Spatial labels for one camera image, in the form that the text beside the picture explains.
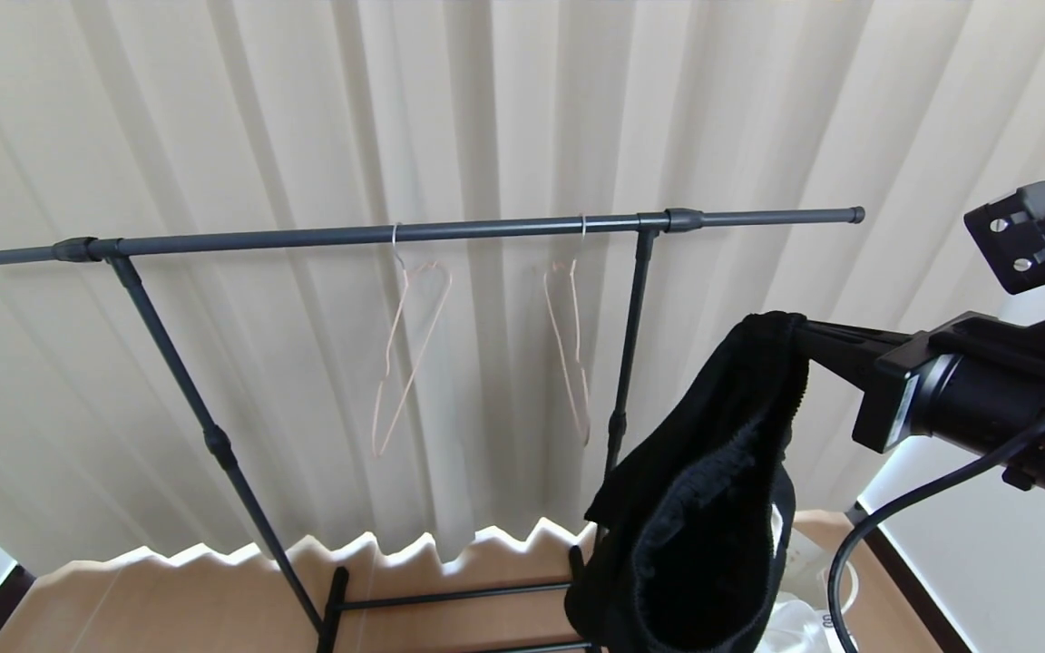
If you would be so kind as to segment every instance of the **clothes rack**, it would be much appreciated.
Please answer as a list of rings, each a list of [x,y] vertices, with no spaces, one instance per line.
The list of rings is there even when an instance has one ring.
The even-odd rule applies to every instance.
[[[627,429],[627,398],[631,382],[631,365],[635,358],[635,343],[643,312],[643,296],[647,286],[652,244],[660,234],[681,234],[712,227],[762,226],[763,224],[859,224],[865,217],[860,207],[844,210],[771,210],[702,212],[697,210],[665,210],[660,212],[638,212],[626,215],[572,216],[534,219],[494,219],[477,223],[402,224],[397,226],[398,241],[449,240],[467,238],[507,238],[517,236],[552,236],[559,234],[606,234],[606,232],[637,232],[635,247],[635,269],[631,278],[630,302],[627,324],[623,335],[623,351],[619,382],[616,390],[616,405],[607,422],[607,454],[604,475],[616,466],[623,435]],[[379,244],[389,243],[394,236],[394,226],[346,227],[332,229],[294,229],[279,231],[247,231],[235,234],[198,234],[187,236],[154,236],[146,238],[95,238],[79,237],[59,241],[49,247],[0,250],[0,264],[38,263],[38,261],[65,261],[66,263],[98,263],[112,265],[120,284],[127,289],[136,311],[140,314],[150,337],[161,351],[171,376],[183,392],[191,413],[200,422],[204,445],[228,475],[241,505],[249,513],[252,523],[260,533],[269,553],[277,561],[279,570],[289,583],[296,599],[308,622],[319,635],[317,653],[332,653],[336,639],[341,615],[349,610],[367,608],[389,608],[395,605],[462,601],[488,596],[522,594],[533,591],[556,591],[565,589],[570,582],[549,582],[522,584],[511,587],[487,587],[486,589],[441,592],[441,594],[403,596],[402,598],[374,599],[366,601],[345,601],[348,570],[336,567],[324,608],[324,616],[317,611],[301,579],[293,569],[285,547],[281,546],[273,531],[264,509],[257,502],[249,480],[240,471],[236,456],[232,451],[229,436],[216,424],[216,419],[208,411],[200,390],[191,380],[188,369],[166,327],[163,326],[153,300],[142,284],[140,274],[132,257],[166,255],[166,253],[216,252],[230,250],[258,250],[279,248],[311,248],[327,244]],[[598,538],[602,530],[597,531]],[[568,553],[570,572],[574,579],[583,569],[583,554],[578,546]],[[584,649],[598,651],[591,643],[573,640],[517,646],[517,648],[485,650],[481,653],[540,653],[548,650]]]

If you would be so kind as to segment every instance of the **wooden floor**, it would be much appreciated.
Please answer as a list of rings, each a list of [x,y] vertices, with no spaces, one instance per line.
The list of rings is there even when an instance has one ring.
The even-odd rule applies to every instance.
[[[828,512],[802,512],[796,526],[826,549],[850,529],[844,516]],[[581,536],[586,550],[589,536]],[[349,601],[424,594],[565,580],[572,541],[542,524],[526,544],[482,534],[450,565],[441,565],[431,544],[386,557],[370,538],[336,553],[306,540],[293,554],[320,610],[336,565],[351,574]],[[316,650],[312,628],[271,562],[258,554],[232,561],[214,554],[187,558],[135,554],[108,563],[75,562],[43,576],[0,633],[0,653]],[[862,583],[847,616],[860,650],[936,653],[937,645],[874,555],[860,549],[854,562]],[[346,612],[334,650],[456,652],[575,637],[562,592],[552,591]]]

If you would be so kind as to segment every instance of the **curtain fold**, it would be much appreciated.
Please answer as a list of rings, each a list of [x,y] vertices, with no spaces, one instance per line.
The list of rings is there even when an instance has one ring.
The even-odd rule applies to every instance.
[[[963,211],[1045,179],[1045,3],[0,3],[0,249],[67,237],[866,207],[656,240],[623,451],[743,314],[918,330],[1004,295]],[[633,235],[399,244],[452,286],[370,443],[389,244],[137,259],[286,544],[575,530],[602,481]],[[577,257],[593,437],[543,273]],[[552,301],[568,359],[564,272]],[[443,279],[412,285],[381,425]],[[577,375],[577,368],[572,369]],[[882,463],[814,372],[787,467],[842,509]],[[378,436],[385,427],[378,429]],[[44,574],[254,537],[103,264],[0,269],[0,545]]]

